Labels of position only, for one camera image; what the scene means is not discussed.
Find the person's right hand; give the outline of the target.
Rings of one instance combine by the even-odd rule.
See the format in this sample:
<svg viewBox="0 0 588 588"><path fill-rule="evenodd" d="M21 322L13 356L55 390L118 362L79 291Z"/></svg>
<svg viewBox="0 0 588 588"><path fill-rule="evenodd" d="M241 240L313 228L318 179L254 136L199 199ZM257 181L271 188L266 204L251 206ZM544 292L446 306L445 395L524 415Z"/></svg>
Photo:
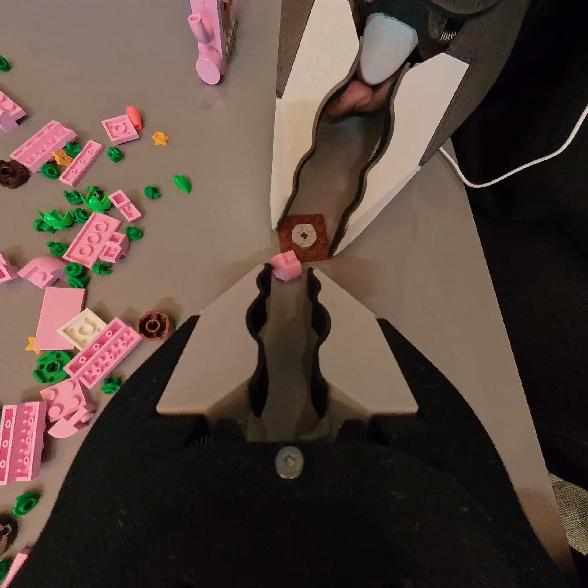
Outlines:
<svg viewBox="0 0 588 588"><path fill-rule="evenodd" d="M333 97L325 108L325 115L341 118L352 114L369 114L378 111L389 99L390 89L399 73L383 82L371 86L360 79L354 79L338 96Z"/></svg>

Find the brown square toy plate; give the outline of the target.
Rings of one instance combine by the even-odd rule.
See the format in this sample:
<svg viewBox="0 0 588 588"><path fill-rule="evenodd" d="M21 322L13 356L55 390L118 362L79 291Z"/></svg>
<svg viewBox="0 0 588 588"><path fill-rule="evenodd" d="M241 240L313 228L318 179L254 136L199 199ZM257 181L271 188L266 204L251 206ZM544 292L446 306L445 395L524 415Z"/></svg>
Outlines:
<svg viewBox="0 0 588 588"><path fill-rule="evenodd" d="M312 224L318 234L316 243L308 249L302 249L292 242L292 229L296 224L301 223ZM327 261L330 259L325 218L322 214L287 216L281 227L277 230L277 235L281 253L293 250L296 252L301 263Z"/></svg>

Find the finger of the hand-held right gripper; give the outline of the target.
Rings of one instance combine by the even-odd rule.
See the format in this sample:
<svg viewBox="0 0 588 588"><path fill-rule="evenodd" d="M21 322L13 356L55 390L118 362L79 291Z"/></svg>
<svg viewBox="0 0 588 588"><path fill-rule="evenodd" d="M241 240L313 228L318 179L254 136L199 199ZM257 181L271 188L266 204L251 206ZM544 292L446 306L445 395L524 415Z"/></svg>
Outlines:
<svg viewBox="0 0 588 588"><path fill-rule="evenodd" d="M350 245L420 170L468 68L446 53L405 67L393 87L382 136L333 238L333 255Z"/></svg>
<svg viewBox="0 0 588 588"><path fill-rule="evenodd" d="M296 198L323 109L349 81L359 53L349 1L282 2L271 165L274 230Z"/></svg>

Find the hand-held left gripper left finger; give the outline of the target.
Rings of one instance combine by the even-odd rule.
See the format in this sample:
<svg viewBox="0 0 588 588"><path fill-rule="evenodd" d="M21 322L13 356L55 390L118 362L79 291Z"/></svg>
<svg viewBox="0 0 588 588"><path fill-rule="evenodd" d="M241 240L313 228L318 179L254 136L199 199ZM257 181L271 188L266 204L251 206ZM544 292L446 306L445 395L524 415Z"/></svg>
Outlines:
<svg viewBox="0 0 588 588"><path fill-rule="evenodd" d="M166 385L163 415L260 416L269 378L260 331L271 266L258 265L204 308Z"/></svg>

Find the small pink toy brick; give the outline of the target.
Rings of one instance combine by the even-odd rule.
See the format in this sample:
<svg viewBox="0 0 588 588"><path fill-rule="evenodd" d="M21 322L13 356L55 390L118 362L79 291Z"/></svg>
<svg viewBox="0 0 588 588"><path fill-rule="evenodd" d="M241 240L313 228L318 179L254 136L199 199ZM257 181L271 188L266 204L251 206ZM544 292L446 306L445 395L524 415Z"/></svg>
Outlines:
<svg viewBox="0 0 588 588"><path fill-rule="evenodd" d="M296 252L289 250L269 259L273 275L283 282L289 282L302 275L302 265Z"/></svg>

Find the pink and brown brick assembly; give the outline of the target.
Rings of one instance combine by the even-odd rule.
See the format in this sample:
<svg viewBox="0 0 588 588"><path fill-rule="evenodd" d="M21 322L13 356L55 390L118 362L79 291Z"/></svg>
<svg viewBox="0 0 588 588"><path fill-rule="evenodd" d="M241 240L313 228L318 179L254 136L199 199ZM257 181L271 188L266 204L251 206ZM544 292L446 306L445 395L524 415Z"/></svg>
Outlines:
<svg viewBox="0 0 588 588"><path fill-rule="evenodd" d="M208 85L219 84L231 56L237 26L236 1L190 1L187 18L198 45L195 69Z"/></svg>

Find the cream square toy plate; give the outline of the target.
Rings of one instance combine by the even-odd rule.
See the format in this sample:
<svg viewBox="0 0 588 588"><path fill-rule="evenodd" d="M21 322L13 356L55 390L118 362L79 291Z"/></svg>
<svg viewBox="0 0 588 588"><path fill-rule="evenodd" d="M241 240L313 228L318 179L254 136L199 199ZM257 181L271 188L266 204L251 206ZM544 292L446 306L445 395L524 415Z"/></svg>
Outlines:
<svg viewBox="0 0 588 588"><path fill-rule="evenodd" d="M64 339L74 345L78 350L84 349L94 340L107 324L92 310L85 308L78 315L56 329Z"/></svg>

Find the reddish brown round toy brick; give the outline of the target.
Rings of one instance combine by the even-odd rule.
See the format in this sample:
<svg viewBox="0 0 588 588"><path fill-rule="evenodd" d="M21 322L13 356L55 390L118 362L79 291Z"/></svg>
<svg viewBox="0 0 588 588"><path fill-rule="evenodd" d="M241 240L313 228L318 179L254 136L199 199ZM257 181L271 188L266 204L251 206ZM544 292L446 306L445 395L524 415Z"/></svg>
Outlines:
<svg viewBox="0 0 588 588"><path fill-rule="evenodd" d="M175 331L175 320L162 311L149 311L136 323L136 331L146 341L165 341Z"/></svg>

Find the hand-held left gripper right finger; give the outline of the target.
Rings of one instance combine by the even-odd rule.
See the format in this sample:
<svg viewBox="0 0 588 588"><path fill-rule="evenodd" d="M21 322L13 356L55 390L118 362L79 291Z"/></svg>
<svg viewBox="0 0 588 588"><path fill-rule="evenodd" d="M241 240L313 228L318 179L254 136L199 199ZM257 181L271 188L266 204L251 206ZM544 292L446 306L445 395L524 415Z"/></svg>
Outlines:
<svg viewBox="0 0 588 588"><path fill-rule="evenodd" d="M311 399L320 418L414 415L417 402L378 319L319 269L307 271Z"/></svg>

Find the dark brown round toy plate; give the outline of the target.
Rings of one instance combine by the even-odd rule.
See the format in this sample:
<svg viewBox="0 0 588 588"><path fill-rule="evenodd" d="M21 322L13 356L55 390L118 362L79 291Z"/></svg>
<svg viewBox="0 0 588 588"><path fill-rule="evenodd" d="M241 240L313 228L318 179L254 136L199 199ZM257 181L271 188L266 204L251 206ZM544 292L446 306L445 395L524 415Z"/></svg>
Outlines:
<svg viewBox="0 0 588 588"><path fill-rule="evenodd" d="M16 189L30 179L30 171L15 160L0 161L1 186Z"/></svg>
<svg viewBox="0 0 588 588"><path fill-rule="evenodd" d="M11 513L1 513L1 557L10 549L18 536L19 523Z"/></svg>

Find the pile of pink toy bricks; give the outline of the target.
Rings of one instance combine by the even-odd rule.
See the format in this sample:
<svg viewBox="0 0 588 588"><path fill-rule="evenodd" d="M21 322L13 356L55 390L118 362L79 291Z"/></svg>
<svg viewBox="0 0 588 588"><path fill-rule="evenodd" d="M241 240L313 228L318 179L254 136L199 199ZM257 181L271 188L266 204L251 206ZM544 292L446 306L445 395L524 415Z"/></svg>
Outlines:
<svg viewBox="0 0 588 588"><path fill-rule="evenodd" d="M107 275L128 254L129 224L141 213L123 192L78 183L101 158L101 141L87 139L73 122L76 102L43 103L24 146L8 160L27 167L25 187L1 188L1 512L19 531L1 557L1 587L82 587L77 575L93 567L96 553L82 541L98 517L89 491L62 496L63 481L100 402L121 387L121 364L140 337L124 318L84 349L56 332L89 304L90 275ZM52 151L73 157L57 166ZM36 337L42 354L25 351Z"/></svg>

